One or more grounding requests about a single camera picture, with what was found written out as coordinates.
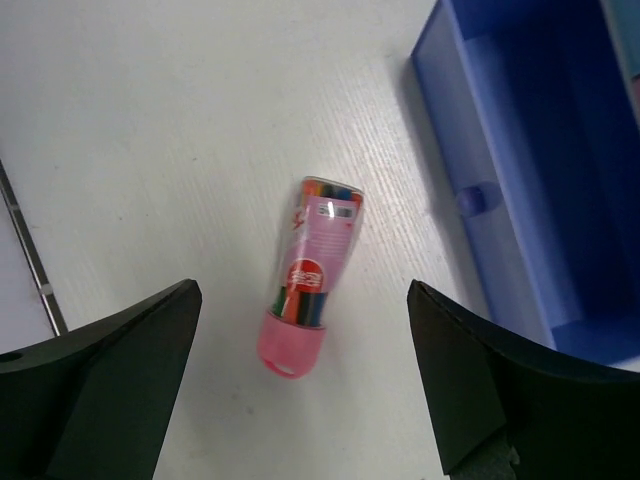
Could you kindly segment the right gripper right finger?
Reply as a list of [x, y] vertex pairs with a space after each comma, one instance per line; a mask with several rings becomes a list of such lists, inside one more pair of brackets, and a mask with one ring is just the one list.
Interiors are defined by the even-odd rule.
[[551, 350], [413, 281], [410, 328], [453, 479], [635, 479], [639, 377]]

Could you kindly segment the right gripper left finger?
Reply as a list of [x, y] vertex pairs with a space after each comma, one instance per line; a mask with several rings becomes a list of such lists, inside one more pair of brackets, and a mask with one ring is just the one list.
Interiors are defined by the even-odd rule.
[[152, 478], [201, 305], [197, 282], [185, 279], [2, 354], [2, 478]]

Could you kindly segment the pink cap clear tube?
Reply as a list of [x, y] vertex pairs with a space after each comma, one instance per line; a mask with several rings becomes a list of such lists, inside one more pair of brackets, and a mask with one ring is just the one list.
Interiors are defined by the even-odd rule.
[[288, 379], [310, 373], [326, 326], [323, 311], [359, 236], [365, 195], [353, 186], [303, 178], [288, 208], [257, 354], [267, 369]]

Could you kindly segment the large blue-violet drawer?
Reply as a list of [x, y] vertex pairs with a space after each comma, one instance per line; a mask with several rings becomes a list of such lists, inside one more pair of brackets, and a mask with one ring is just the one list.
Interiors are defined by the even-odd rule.
[[439, 1], [411, 61], [491, 320], [639, 365], [639, 123], [602, 1]]

